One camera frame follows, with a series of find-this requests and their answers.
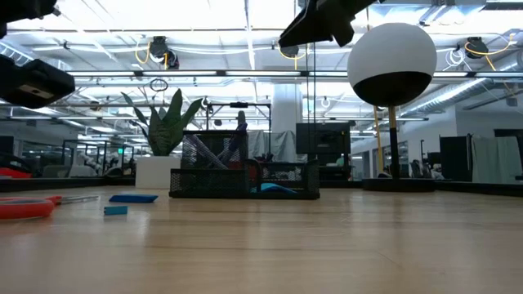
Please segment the red cart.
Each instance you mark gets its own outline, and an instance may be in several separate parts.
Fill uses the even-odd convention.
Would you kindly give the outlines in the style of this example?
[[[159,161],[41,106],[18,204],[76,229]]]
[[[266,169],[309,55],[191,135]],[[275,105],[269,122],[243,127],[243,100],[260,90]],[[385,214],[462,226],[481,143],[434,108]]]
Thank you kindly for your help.
[[[0,176],[28,179],[33,177],[33,170],[23,159],[0,152]]]

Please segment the red-handled scissors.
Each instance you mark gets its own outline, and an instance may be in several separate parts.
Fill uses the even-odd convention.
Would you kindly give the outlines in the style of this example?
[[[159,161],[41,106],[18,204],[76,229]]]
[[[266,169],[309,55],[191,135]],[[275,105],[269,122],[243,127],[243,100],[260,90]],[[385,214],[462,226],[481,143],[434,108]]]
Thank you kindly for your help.
[[[69,203],[98,200],[99,198],[99,196],[0,198],[0,220],[46,218],[53,213],[55,207],[57,206]]]

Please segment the dark blue eraser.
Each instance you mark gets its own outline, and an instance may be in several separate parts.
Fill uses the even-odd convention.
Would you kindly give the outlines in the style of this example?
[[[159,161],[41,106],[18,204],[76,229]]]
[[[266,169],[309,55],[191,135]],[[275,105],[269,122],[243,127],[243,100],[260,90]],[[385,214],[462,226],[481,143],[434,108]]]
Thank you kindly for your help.
[[[110,197],[111,203],[153,203],[159,196],[153,194],[116,194]]]

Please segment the white cloth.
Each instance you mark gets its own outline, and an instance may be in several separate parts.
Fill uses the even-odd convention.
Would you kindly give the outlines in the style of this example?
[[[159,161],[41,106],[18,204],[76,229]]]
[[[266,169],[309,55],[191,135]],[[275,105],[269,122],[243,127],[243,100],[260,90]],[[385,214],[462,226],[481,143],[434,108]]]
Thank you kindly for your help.
[[[523,165],[516,137],[473,137],[472,165],[474,183],[519,184]]]

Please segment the snake plant in white pot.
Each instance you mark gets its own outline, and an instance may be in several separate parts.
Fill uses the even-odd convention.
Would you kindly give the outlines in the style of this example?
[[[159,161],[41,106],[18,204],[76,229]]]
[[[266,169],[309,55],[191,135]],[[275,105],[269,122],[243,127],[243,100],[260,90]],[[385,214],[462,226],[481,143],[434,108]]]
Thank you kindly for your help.
[[[194,100],[182,113],[183,95],[178,89],[167,110],[157,110],[150,106],[150,119],[147,120],[132,99],[122,93],[125,101],[133,107],[141,123],[140,129],[153,153],[151,157],[141,157],[136,161],[135,186],[138,189],[170,189],[171,170],[181,168],[181,160],[171,152],[182,142],[183,132],[199,112],[203,99]]]

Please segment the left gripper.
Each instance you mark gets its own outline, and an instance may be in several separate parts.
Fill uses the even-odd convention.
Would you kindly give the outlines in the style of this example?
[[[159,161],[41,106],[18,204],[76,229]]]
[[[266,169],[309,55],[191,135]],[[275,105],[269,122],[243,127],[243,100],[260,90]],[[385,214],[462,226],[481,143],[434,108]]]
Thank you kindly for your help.
[[[0,55],[0,98],[29,109],[45,107],[76,89],[74,77],[41,60],[17,66]]]

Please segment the black aluminium frame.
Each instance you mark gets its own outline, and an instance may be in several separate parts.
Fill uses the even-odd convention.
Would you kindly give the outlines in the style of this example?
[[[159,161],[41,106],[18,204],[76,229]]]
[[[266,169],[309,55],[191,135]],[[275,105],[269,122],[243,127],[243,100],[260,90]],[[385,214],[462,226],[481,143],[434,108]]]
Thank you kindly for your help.
[[[357,181],[323,180],[323,189],[362,189],[368,182],[376,185],[391,184],[392,180],[366,179]],[[523,184],[486,184],[450,180],[401,179],[398,184],[406,184],[407,188],[433,188],[434,190],[489,194],[523,198]],[[0,179],[0,193],[21,192],[46,189],[72,189],[96,186],[134,186],[135,179],[129,177],[77,177],[77,178],[28,178]]]

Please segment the grey cloth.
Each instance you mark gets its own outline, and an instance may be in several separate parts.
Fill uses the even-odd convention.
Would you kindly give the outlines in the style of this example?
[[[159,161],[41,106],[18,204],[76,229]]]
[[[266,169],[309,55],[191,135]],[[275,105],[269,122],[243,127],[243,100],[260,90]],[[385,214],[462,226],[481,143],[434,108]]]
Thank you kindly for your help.
[[[296,136],[292,131],[248,132],[248,157],[273,154],[274,162],[294,163],[297,161]]]

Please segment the black monitor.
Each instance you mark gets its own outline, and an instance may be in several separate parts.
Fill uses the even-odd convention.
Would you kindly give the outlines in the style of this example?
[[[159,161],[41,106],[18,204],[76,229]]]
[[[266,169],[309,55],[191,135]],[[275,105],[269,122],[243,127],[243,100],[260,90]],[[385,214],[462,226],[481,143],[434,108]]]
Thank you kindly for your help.
[[[351,135],[348,122],[297,123],[297,154],[349,154]]]

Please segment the grey marker with blue cap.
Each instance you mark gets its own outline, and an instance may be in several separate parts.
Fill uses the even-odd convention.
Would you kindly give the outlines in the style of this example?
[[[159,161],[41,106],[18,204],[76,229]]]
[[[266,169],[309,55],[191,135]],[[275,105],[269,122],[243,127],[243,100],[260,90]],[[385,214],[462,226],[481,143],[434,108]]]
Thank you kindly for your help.
[[[235,159],[242,162],[247,157],[246,151],[246,136],[247,126],[246,116],[243,110],[238,112],[238,126],[235,130],[235,134],[230,138],[227,149],[224,150],[224,154],[221,158],[221,162],[227,164],[231,159]]]

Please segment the black cabinet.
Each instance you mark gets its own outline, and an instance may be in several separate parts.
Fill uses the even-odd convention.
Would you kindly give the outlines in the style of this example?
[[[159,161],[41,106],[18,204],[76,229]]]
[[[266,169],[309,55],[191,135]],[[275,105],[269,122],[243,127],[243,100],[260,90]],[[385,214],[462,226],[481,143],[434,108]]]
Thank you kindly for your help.
[[[440,162],[446,180],[472,180],[472,147],[470,136],[441,136]]]

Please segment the black background rig frame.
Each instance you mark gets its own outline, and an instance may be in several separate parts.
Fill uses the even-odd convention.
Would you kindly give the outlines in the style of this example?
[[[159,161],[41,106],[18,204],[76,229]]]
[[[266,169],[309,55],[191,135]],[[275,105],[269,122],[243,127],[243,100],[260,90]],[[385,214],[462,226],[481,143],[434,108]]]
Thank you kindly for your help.
[[[64,140],[61,163],[67,177],[120,177],[136,174],[135,148],[110,140]]]
[[[245,109],[248,109],[248,108],[254,108],[254,109],[257,109],[259,110],[261,107],[267,107],[268,108],[268,114],[265,114],[265,113],[262,113],[265,115],[265,119],[268,121],[269,123],[269,131],[271,131],[271,124],[272,124],[272,112],[271,112],[271,103],[253,103],[253,102],[230,102],[230,103],[212,103],[212,102],[208,102],[206,105],[205,105],[205,131],[206,132],[212,132],[212,130],[210,129],[210,125],[211,125],[211,121],[217,121],[217,120],[225,120],[225,118],[223,117],[218,117],[217,114],[224,108],[224,107],[227,107],[227,108],[230,108],[230,109],[237,109],[238,111],[240,110],[245,110]],[[238,117],[238,114],[236,115],[236,117],[234,118],[234,120],[237,122],[236,124],[236,128],[238,126],[238,120],[237,120],[237,117]],[[216,155],[220,160],[224,154],[224,150],[227,149],[228,145],[229,145],[229,142],[230,142],[230,138],[235,134],[235,130],[218,130],[216,131],[216,133],[220,136],[224,136],[226,139],[227,139],[227,145],[225,145],[223,147],[223,150],[218,154]],[[246,151],[247,151],[247,157],[245,158],[245,160],[243,160],[242,162],[239,162],[235,159],[231,159],[229,163],[225,164],[226,165],[226,169],[233,169],[233,170],[239,170],[239,169],[243,169],[246,167],[247,165],[247,161],[248,161],[248,127],[247,127],[247,136],[246,136],[246,144],[245,144],[245,147],[246,147]],[[215,167],[215,168],[218,168],[216,167],[213,163],[210,162],[209,164],[210,167]]]

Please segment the black mesh desk organizer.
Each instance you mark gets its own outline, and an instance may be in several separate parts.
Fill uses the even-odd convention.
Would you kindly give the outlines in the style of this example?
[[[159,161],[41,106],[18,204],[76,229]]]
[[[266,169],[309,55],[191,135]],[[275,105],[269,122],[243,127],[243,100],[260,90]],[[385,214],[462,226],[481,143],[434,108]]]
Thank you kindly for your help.
[[[304,163],[274,162],[273,154],[248,158],[243,169],[210,167],[188,139],[197,136],[215,155],[227,139],[216,131],[185,131],[182,141],[181,168],[171,170],[169,196],[172,198],[229,198],[271,200],[316,200],[320,198],[319,164],[315,160]],[[297,191],[296,194],[251,193],[262,183],[273,183]]]

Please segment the blue sticky note pad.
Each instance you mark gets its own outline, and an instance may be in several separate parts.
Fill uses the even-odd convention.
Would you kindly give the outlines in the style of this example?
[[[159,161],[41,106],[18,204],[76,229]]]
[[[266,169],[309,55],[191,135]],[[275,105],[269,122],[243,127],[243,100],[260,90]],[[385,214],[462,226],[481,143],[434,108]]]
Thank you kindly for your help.
[[[251,193],[282,193],[282,194],[296,194],[297,191],[286,188],[282,185],[273,183],[262,183],[260,189],[253,187],[250,189]]]

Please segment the white globe lamp black stand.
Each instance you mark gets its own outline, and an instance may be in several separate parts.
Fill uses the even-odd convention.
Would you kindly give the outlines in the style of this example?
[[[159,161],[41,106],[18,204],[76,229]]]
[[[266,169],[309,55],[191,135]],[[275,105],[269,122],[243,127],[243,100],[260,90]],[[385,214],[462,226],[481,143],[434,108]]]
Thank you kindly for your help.
[[[365,33],[353,46],[347,77],[364,102],[388,108],[391,175],[362,180],[362,188],[377,192],[427,193],[433,180],[400,176],[396,107],[420,96],[436,71],[434,42],[413,24],[385,23]]]

